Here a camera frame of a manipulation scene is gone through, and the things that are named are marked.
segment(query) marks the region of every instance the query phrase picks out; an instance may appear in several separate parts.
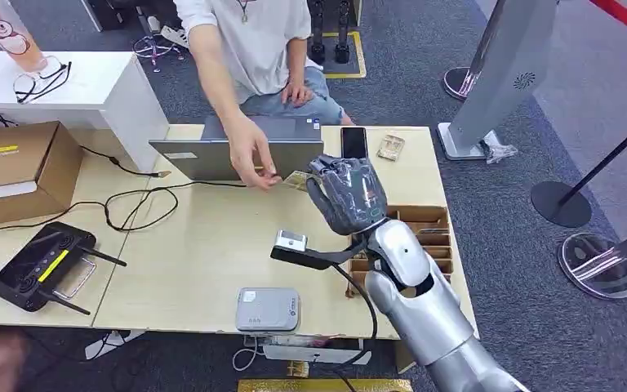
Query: wooden desk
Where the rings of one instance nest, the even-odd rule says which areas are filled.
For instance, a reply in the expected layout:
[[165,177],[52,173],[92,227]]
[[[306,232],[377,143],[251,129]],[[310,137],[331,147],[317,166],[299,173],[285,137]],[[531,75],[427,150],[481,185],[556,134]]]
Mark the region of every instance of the wooden desk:
[[[114,167],[107,159],[86,154],[82,161],[73,201],[96,200],[104,202],[111,194],[144,189],[146,177],[129,175]],[[140,201],[140,195],[120,198],[110,205],[112,220],[121,224],[132,208]],[[32,224],[46,217],[11,222],[6,225]],[[75,207],[60,219],[64,223],[88,230],[97,237],[97,249],[111,256],[118,256],[126,240],[126,234],[110,229],[105,224],[101,207]],[[9,229],[0,231],[0,269],[39,231],[34,229]],[[72,299],[75,305],[90,310],[86,316],[57,304],[47,304],[35,313],[28,313],[0,298],[0,325],[35,325],[51,327],[90,327],[104,295],[114,265],[108,261],[95,260],[97,269],[90,280]]]
[[[426,127],[368,127],[373,154],[387,133],[407,142],[392,163],[373,157],[389,204],[446,206],[434,148]],[[198,139],[202,126],[172,126],[168,139]],[[329,154],[340,152],[340,129],[324,127]],[[173,166],[164,158],[155,170]],[[188,179],[175,172],[149,186],[176,185]],[[269,258],[279,229],[309,236],[309,247],[335,251],[347,238],[327,227],[309,196],[285,185],[268,194],[256,189],[194,185],[176,189],[179,208],[165,221],[131,233],[113,272],[94,327],[155,331],[238,333],[234,326],[242,287],[293,287],[301,298],[296,333],[308,336],[368,337],[371,321],[361,298],[345,297],[346,281],[333,269],[323,272]],[[172,204],[157,194],[141,208],[135,225],[151,221]],[[461,309],[474,325],[460,256],[453,240],[452,285]],[[398,339],[386,317],[379,317],[380,339]]]

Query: black smartphone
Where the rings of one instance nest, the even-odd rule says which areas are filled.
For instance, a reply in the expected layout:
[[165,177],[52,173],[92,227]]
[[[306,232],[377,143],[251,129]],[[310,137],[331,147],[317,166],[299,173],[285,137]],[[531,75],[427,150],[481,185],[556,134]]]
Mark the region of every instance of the black smartphone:
[[365,127],[343,127],[340,132],[342,137],[342,158],[366,158],[367,129]]

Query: gray laptop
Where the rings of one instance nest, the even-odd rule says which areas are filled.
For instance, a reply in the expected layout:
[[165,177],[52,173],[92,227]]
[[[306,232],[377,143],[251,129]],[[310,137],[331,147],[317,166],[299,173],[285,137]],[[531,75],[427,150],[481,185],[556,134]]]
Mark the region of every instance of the gray laptop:
[[[229,161],[227,140],[151,140],[150,145],[191,180],[239,180]],[[323,154],[320,140],[271,140],[269,146],[283,179],[293,171],[306,171],[309,162]]]
[[[321,124],[317,118],[249,116],[263,130],[268,140],[321,140]],[[206,118],[201,140],[226,139],[225,130],[217,116]]]

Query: person's hand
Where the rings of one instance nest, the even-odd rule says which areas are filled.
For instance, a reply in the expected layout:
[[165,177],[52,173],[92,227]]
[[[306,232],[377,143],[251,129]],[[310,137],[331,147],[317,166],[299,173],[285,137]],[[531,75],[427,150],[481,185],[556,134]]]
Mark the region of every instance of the person's hand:
[[[244,184],[268,190],[282,181],[276,176],[277,170],[273,158],[270,157],[268,139],[263,131],[242,115],[224,122],[225,133],[229,138],[229,157],[234,170],[237,171]],[[254,154],[258,154],[263,168],[256,171]]]
[[314,98],[314,93],[304,85],[304,78],[290,75],[290,80],[282,90],[282,104],[286,104],[290,98],[294,107],[298,108]]

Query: necklace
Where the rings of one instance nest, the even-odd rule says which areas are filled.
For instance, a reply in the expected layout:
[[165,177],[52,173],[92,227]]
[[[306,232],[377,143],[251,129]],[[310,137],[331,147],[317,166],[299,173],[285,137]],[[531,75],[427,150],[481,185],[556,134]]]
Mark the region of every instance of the necklace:
[[239,6],[242,8],[242,23],[245,24],[248,22],[247,7],[248,7],[249,0],[244,0],[244,2],[242,2],[242,0],[237,0],[237,2],[239,3]]

